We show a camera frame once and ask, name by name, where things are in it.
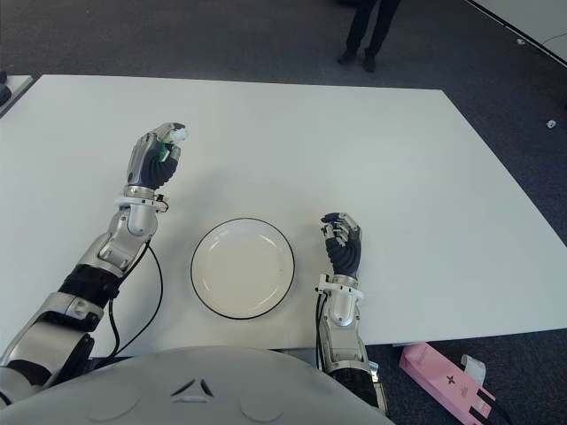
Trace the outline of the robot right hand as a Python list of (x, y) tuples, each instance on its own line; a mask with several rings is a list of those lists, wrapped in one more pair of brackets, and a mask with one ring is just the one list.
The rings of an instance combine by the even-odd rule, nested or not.
[(325, 249), (333, 274), (358, 278), (361, 262), (361, 228), (345, 212), (331, 212), (321, 218)]

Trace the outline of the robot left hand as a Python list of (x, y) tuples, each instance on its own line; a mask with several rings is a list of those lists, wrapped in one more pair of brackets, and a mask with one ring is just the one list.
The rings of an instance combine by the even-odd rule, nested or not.
[(174, 175), (181, 157), (180, 143), (187, 139), (185, 125), (167, 122), (142, 135), (132, 150), (127, 185), (158, 189)]

